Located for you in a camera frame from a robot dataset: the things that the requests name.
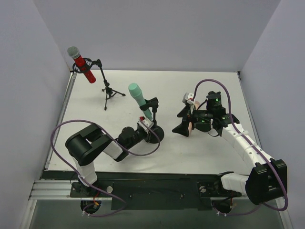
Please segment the peach toy microphone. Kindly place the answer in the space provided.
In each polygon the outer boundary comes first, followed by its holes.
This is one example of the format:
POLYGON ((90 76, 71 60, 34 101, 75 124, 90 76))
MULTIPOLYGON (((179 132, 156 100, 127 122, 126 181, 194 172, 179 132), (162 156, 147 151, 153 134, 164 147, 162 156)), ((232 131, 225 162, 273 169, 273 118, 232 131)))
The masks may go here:
MULTIPOLYGON (((200 103, 199 103, 198 101, 195 101, 195 103, 194 103, 194 108, 193 108, 193 109, 194 109, 194 110, 197 110, 198 107, 199 107, 199 105, 200 105, 200 103)), ((192 123, 189 123, 188 131, 189 131, 188 137, 190 137, 190 136, 191 136, 191 132, 192 132, 192 123)))

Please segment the black round-base stand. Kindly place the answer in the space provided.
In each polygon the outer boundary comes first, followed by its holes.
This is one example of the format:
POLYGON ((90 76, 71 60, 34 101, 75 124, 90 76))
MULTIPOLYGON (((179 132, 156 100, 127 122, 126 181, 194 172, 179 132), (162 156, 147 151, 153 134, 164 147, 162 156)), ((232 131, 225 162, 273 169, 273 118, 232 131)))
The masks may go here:
POLYGON ((161 142, 164 138, 164 131, 163 129, 157 125, 157 121, 156 121, 156 113, 157 113, 157 108, 159 107, 159 101, 158 99, 155 97, 155 98, 152 98, 150 100, 146 100, 146 104, 141 106, 140 109, 143 111, 143 110, 146 110, 146 109, 150 109, 151 113, 152 113, 152 122, 153 122, 153 126, 151 127, 150 130, 152 130, 152 134, 154 134, 155 136, 155 143, 154 144, 157 144, 159 142, 161 142))
POLYGON ((195 124, 195 128, 201 132, 211 131, 211 124, 207 122, 200 122, 195 124))

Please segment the black round-base stand front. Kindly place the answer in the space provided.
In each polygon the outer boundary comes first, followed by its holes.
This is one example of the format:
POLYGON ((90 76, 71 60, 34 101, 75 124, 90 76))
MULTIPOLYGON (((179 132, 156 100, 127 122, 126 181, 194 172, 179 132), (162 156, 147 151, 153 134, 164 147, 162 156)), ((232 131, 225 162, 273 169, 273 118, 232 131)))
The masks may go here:
POLYGON ((195 124, 195 128, 201 132, 211 131, 211 124, 207 122, 200 122, 195 124))

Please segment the black tripod microphone stand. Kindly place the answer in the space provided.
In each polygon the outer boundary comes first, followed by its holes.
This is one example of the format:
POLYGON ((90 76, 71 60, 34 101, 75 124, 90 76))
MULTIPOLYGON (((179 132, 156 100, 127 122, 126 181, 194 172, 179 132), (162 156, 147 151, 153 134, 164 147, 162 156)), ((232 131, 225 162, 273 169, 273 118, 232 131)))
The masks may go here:
MULTIPOLYGON (((104 110, 106 111, 107 110, 107 102, 108 102, 108 100, 110 100, 111 98, 113 98, 117 94, 119 94, 119 95, 121 95, 123 97, 125 97, 126 94, 121 93, 121 92, 119 92, 117 90, 114 90, 113 88, 110 87, 110 83, 107 81, 107 79, 105 77, 105 74, 104 74, 104 71, 103 71, 103 67, 102 67, 102 62, 101 62, 100 59, 95 60, 95 61, 92 61, 90 58, 84 58, 84 59, 85 59, 86 63, 89 65, 90 70, 91 70, 91 68, 94 65, 96 65, 96 66, 98 66, 98 68, 101 71, 102 78, 103 78, 103 83, 104 83, 104 88, 102 88, 102 92, 105 92, 105 94, 106 94, 105 105, 104 105, 104 110)), ((78 72, 78 68, 75 66, 75 63, 72 65, 72 69, 77 74, 83 74, 82 72, 78 72)))

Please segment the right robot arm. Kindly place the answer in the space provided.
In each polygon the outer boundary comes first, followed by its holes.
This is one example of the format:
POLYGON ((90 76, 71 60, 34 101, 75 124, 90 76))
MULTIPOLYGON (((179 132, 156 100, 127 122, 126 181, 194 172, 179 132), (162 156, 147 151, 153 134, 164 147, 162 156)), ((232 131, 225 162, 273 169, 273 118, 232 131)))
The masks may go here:
POLYGON ((251 169, 249 175, 222 173, 220 187, 247 195, 255 205, 284 196, 287 191, 285 162, 275 160, 264 152, 243 129, 239 120, 226 112, 221 93, 208 93, 205 110, 200 110, 192 98, 192 93, 183 96, 185 107, 177 115, 182 122, 172 132, 188 137, 192 129, 206 133, 213 130, 233 147, 251 169))

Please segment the mint green toy microphone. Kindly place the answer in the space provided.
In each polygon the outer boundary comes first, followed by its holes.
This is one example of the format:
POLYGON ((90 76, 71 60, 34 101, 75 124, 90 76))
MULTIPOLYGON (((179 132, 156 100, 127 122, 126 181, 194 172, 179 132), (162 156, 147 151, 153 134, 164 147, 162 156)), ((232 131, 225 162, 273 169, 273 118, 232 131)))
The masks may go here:
MULTIPOLYGON (((145 99, 143 97, 143 94, 142 94, 142 90, 141 90, 141 88, 139 87, 138 84, 131 83, 128 86, 128 90, 129 90, 129 93, 130 93, 131 97, 137 102, 139 107, 146 104, 146 101, 145 101, 145 99)), ((143 114, 146 118, 148 118, 150 120, 153 119, 150 109, 143 110, 142 112, 143 112, 143 114)))

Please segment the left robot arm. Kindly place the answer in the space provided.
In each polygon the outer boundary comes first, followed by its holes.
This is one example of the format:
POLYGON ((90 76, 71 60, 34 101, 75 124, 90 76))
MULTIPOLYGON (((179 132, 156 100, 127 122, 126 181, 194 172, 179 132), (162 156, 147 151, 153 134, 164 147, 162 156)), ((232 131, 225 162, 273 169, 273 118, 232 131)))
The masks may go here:
POLYGON ((143 140, 151 144, 158 143, 156 135, 140 124, 136 130, 125 127, 114 140, 104 134, 97 124, 91 124, 70 136, 65 147, 75 162, 79 182, 88 188, 97 182, 94 160, 101 153, 120 162, 129 155, 129 149, 143 140))

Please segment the red glitter microphone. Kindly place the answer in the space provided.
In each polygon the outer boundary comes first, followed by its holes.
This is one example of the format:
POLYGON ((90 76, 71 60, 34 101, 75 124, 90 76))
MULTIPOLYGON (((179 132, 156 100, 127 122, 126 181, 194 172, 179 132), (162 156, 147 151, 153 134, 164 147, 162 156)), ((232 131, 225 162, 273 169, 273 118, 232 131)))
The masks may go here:
POLYGON ((85 59, 80 55, 80 51, 77 47, 71 46, 67 49, 68 55, 74 59, 75 66, 78 68, 78 72, 82 72, 89 83, 95 83, 96 78, 92 74, 89 65, 85 59))

